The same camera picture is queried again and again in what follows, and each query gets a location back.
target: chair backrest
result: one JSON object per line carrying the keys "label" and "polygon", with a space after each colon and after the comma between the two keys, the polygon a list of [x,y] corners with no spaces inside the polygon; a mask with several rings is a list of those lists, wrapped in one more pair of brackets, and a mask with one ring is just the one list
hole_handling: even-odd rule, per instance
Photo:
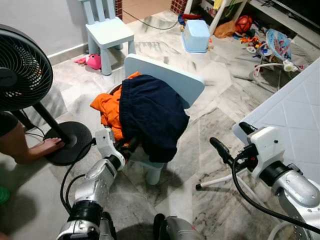
{"label": "chair backrest", "polygon": [[197,75],[132,53],[124,60],[124,70],[126,78],[139,72],[166,82],[180,95],[185,109],[190,108],[205,89],[204,80]]}
{"label": "chair backrest", "polygon": [[[91,6],[91,0],[79,0],[83,4],[85,16],[87,19],[87,22],[89,25],[95,24],[95,18],[94,18],[94,13],[93,9]],[[95,6],[96,6],[96,11],[98,14],[98,20],[99,22],[104,22],[106,20],[105,13],[104,13],[104,6],[103,6],[103,0],[94,0],[95,1]],[[104,0],[105,1],[105,7],[107,10],[107,17],[109,19],[114,19],[116,17],[115,13],[115,5],[114,5],[114,0]]]}

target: orange cloth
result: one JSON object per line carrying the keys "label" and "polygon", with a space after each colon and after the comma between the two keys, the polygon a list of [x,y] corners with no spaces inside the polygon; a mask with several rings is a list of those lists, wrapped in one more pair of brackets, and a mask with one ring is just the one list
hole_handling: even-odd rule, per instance
{"label": "orange cloth", "polygon": [[135,73],[132,73],[130,76],[128,76],[128,79],[133,79],[133,78],[138,77],[140,75],[141,75],[141,73],[136,71]]}
{"label": "orange cloth", "polygon": [[[131,74],[128,79],[133,79],[141,75],[138,71]],[[102,112],[101,124],[111,127],[115,141],[119,141],[124,138],[122,135],[122,126],[119,120],[119,102],[122,92],[122,86],[113,93],[113,95],[108,93],[99,94],[90,107]]]}

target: green object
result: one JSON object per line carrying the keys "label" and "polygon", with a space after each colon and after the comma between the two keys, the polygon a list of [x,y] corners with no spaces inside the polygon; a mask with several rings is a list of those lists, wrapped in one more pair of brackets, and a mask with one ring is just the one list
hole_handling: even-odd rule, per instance
{"label": "green object", "polygon": [[0,186],[0,205],[4,204],[10,197],[10,192],[8,189]]}
{"label": "green object", "polygon": [[232,10],[234,9],[235,5],[236,5],[236,0],[231,0],[229,8],[227,9],[227,11],[226,11],[226,13],[224,15],[226,18],[230,16],[230,14],[231,14]]}

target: shelf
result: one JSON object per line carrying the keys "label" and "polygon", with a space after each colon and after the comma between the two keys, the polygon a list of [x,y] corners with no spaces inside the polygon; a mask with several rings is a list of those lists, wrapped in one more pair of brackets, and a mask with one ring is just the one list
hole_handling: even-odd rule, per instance
{"label": "shelf", "polygon": [[261,12],[267,14],[287,28],[291,29],[301,38],[307,40],[317,48],[320,48],[320,35],[304,26],[300,22],[288,17],[286,14],[275,9],[273,6],[261,6],[261,3],[257,0],[251,0],[249,4],[260,10]]}

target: black shorts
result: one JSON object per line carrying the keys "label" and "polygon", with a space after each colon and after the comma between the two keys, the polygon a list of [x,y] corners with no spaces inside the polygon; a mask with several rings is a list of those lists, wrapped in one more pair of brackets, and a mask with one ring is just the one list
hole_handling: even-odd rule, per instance
{"label": "black shorts", "polygon": [[12,114],[0,111],[0,137],[9,133],[18,124],[18,119]]}

